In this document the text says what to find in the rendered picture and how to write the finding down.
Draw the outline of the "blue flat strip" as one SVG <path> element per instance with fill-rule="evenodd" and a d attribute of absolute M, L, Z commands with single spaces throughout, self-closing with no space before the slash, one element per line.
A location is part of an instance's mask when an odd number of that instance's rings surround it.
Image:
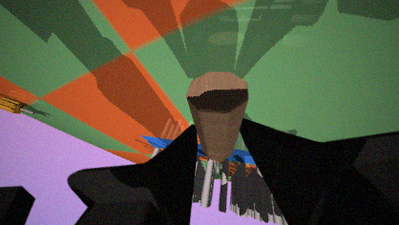
<path fill-rule="evenodd" d="M 142 137 L 146 141 L 148 141 L 148 143 L 153 148 L 158 148 L 158 149 L 165 149 L 171 142 L 174 141 L 174 140 L 170 140 L 170 139 L 156 138 L 156 137 L 145 136 L 145 135 L 142 135 Z M 204 151 L 201 148 L 201 144 L 198 144 L 197 155 L 206 156 L 206 154 L 204 153 Z M 233 154 L 231 156 L 229 156 L 226 160 L 256 164 L 249 152 L 240 151 L 240 150 L 234 150 Z"/>

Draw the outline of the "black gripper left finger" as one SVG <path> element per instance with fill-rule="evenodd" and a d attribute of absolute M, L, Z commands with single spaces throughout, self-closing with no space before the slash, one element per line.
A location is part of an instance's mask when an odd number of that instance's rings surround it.
<path fill-rule="evenodd" d="M 145 163 L 82 169 L 67 183 L 87 207 L 149 200 L 163 225 L 190 225 L 197 153 L 194 124 Z"/>

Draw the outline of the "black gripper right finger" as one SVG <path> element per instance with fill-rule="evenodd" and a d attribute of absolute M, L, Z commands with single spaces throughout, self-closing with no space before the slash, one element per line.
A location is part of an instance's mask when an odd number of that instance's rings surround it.
<path fill-rule="evenodd" d="M 399 158 L 399 131 L 317 142 L 244 118 L 240 132 L 287 225 L 316 225 L 345 168 Z"/>

